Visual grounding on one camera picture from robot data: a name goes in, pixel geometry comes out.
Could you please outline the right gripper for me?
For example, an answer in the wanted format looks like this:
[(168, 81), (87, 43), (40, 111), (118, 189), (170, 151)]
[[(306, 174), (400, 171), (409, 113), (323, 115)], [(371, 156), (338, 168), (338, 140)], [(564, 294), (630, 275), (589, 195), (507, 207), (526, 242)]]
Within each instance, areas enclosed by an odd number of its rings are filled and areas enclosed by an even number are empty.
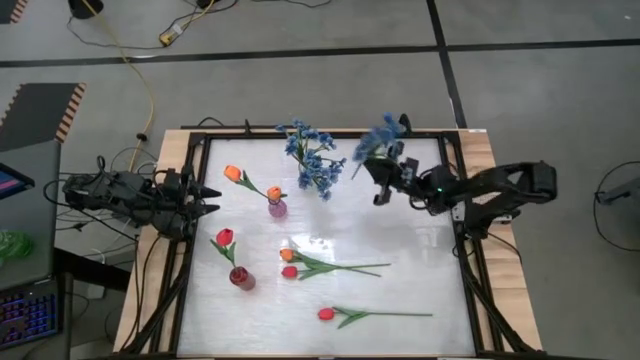
[(380, 191), (374, 196), (373, 204), (382, 206), (391, 198), (391, 189), (405, 193), (410, 197), (423, 199), (423, 191), (418, 184), (417, 170), (419, 162), (407, 157), (403, 162), (389, 158), (369, 158), (363, 163)]

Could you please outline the blue artificial flower spray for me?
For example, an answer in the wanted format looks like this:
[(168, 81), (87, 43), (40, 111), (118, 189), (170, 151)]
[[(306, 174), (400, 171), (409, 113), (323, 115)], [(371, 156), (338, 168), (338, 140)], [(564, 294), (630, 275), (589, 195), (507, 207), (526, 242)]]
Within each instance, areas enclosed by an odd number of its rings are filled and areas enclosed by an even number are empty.
[(276, 125), (275, 130), (286, 136), (285, 154), (293, 157), (302, 166), (321, 163), (320, 152), (337, 148), (331, 134), (322, 133), (299, 119), (294, 119), (290, 127)]
[(332, 197), (331, 188), (339, 181), (347, 159), (323, 158), (312, 150), (294, 159), (298, 163), (298, 187), (302, 190), (314, 188), (322, 201), (329, 201)]
[(383, 115), (384, 124), (373, 127), (365, 133), (355, 147), (351, 160), (357, 164), (353, 173), (355, 176), (359, 168), (369, 158), (389, 158), (397, 162), (402, 154), (404, 144), (400, 138), (404, 135), (404, 128), (390, 112)]

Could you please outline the black round stand base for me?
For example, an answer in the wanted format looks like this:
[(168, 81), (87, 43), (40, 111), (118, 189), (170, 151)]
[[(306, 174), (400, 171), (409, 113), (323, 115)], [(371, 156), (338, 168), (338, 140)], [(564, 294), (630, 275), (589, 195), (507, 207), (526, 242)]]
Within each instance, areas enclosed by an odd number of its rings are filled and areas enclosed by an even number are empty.
[(79, 20), (90, 19), (104, 9), (102, 0), (67, 0), (71, 16)]

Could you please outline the large black striped-edge mat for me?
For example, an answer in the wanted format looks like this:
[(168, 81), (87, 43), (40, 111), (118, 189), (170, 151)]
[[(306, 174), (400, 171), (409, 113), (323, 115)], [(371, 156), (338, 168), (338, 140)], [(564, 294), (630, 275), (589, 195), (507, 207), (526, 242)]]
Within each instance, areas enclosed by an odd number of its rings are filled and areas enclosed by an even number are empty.
[(69, 135), (86, 83), (21, 84), (0, 115), (0, 152)]

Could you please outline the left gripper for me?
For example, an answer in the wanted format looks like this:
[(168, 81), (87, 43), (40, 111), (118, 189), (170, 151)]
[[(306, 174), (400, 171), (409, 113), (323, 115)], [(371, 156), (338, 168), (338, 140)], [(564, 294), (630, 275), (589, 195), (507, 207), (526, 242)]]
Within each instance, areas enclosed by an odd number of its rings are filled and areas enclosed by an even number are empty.
[[(166, 238), (192, 238), (193, 237), (193, 185), (194, 173), (192, 165), (184, 165), (180, 172), (175, 168), (169, 168), (164, 172), (165, 176), (159, 185), (162, 195), (162, 215), (160, 217), (159, 233)], [(201, 198), (217, 198), (221, 192), (199, 187)], [(215, 204), (199, 204), (198, 216), (205, 216), (220, 209)]]

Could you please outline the lit monitor screen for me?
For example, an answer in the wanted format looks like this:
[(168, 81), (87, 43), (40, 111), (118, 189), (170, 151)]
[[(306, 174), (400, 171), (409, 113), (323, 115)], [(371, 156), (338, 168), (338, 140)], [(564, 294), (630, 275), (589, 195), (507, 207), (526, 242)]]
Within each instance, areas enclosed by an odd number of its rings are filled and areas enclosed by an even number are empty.
[(34, 186), (33, 179), (4, 163), (0, 163), (0, 200), (29, 190)]

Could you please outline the thin black bar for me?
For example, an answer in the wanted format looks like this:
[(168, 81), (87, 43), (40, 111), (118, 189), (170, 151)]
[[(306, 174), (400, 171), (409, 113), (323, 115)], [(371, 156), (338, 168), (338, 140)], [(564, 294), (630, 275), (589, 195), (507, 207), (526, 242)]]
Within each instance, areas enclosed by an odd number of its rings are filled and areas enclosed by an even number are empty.
[(244, 132), (245, 130), (249, 130), (250, 132), (259, 132), (259, 131), (276, 131), (275, 129), (275, 125), (269, 126), (269, 125), (252, 125), (249, 124), (249, 126), (245, 126), (245, 125), (237, 125), (237, 126), (220, 126), (220, 125), (183, 125), (181, 126), (179, 129), (180, 130), (198, 130), (198, 131), (205, 131), (205, 130), (213, 130), (213, 131), (222, 131), (222, 130), (231, 130), (231, 131), (239, 131), (239, 132)]

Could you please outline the keyboard with lit keys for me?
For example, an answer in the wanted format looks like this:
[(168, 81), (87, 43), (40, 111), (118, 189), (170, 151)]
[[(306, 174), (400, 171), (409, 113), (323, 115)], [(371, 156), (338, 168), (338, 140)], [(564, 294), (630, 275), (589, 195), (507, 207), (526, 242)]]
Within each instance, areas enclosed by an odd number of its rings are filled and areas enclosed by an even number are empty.
[(0, 291), (0, 351), (58, 334), (62, 314), (56, 280)]

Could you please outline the small black striped-edge mat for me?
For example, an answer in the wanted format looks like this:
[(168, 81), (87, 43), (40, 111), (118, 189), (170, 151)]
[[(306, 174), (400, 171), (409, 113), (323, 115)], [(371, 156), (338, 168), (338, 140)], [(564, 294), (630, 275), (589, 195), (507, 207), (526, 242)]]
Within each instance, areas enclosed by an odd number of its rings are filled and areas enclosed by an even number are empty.
[(27, 4), (28, 0), (0, 0), (0, 25), (18, 23)]

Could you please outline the black support beam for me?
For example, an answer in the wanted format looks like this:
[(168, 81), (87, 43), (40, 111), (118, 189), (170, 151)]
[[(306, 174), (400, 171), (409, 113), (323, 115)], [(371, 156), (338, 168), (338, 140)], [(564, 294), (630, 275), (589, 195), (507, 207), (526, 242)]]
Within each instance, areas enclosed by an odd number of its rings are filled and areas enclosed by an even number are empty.
[(68, 273), (74, 279), (107, 289), (126, 292), (131, 273), (115, 266), (102, 264), (80, 255), (55, 248), (53, 251), (55, 273)]

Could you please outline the white glossy work surface panel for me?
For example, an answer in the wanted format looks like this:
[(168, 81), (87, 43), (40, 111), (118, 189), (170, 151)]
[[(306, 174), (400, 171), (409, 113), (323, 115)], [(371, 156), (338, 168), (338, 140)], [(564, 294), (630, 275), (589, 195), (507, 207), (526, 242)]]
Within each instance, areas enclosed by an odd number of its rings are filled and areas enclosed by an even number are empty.
[[(403, 194), (373, 204), (378, 187), (347, 163), (332, 197), (298, 187), (298, 167), (281, 139), (214, 140), (205, 183), (222, 193), (220, 209), (199, 220), (183, 310), (182, 356), (436, 356), (474, 351), (467, 303), (448, 214), (411, 208)], [(223, 172), (244, 170), (265, 193), (278, 186), (287, 214), (274, 218), (268, 199), (236, 185)], [(236, 264), (256, 279), (243, 291), (233, 285), (231, 263), (210, 240), (234, 231)], [(281, 275), (290, 248), (340, 266), (367, 268), (379, 277), (337, 270), (306, 280)], [(430, 313), (432, 317), (370, 316), (342, 329), (344, 319), (317, 317), (320, 309)]]

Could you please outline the red artificial tulip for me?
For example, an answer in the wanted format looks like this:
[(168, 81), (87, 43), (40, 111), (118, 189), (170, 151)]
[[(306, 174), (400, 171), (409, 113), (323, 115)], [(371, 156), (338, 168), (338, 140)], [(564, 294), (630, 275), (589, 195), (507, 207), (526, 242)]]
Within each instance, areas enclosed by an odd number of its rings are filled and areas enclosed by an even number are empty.
[(234, 231), (232, 229), (224, 228), (220, 230), (210, 242), (217, 252), (231, 263), (233, 270), (242, 269), (242, 266), (236, 264), (236, 242), (234, 241)]
[(337, 307), (337, 306), (322, 308), (317, 313), (317, 317), (321, 321), (331, 321), (336, 316), (344, 317), (344, 319), (338, 325), (338, 329), (342, 329), (358, 320), (361, 320), (370, 316), (432, 317), (432, 314), (366, 311), (366, 310), (348, 309), (348, 308)]
[(379, 277), (379, 274), (367, 271), (367, 268), (386, 267), (386, 264), (364, 265), (364, 266), (338, 266), (338, 265), (322, 265), (316, 264), (307, 269), (299, 269), (296, 266), (287, 266), (282, 269), (281, 275), (287, 279), (306, 280), (311, 277), (330, 273), (337, 270), (345, 270), (365, 275)]

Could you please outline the grey side desk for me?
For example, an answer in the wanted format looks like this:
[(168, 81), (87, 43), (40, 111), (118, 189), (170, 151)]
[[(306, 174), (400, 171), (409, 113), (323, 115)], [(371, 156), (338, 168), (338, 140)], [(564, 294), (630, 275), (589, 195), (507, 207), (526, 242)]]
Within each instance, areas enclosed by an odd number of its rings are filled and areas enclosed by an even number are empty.
[[(53, 248), (59, 160), (60, 144), (56, 141), (0, 152), (0, 163), (35, 182), (33, 188), (0, 200), (0, 231), (24, 232), (33, 241), (28, 256), (0, 260), (0, 291), (48, 280), (58, 282), (53, 272)], [(21, 360), (17, 350), (29, 343), (1, 350), (0, 360)]]

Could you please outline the green plastic bag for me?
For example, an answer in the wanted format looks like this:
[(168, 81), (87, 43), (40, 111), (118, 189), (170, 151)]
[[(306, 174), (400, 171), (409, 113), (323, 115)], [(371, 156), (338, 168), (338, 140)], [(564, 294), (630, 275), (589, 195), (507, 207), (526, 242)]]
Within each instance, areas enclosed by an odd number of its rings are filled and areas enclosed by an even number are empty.
[(33, 241), (24, 232), (0, 231), (0, 260), (23, 258), (33, 249)]

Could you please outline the red ribbed glass vase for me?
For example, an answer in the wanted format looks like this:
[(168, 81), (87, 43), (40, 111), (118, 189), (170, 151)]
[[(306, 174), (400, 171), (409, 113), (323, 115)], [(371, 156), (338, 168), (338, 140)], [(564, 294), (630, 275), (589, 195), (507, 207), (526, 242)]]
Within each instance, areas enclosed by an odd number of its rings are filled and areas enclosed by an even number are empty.
[(230, 282), (243, 291), (250, 291), (256, 285), (255, 277), (244, 267), (234, 267), (229, 274)]

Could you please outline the grey metal stand leg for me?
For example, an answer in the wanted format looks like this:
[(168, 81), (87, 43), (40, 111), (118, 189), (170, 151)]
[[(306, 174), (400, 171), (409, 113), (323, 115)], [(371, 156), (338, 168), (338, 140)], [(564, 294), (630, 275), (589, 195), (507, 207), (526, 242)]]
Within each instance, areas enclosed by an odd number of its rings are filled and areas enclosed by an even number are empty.
[(600, 204), (610, 205), (619, 199), (637, 194), (640, 194), (640, 177), (629, 180), (608, 191), (598, 191), (595, 198)]

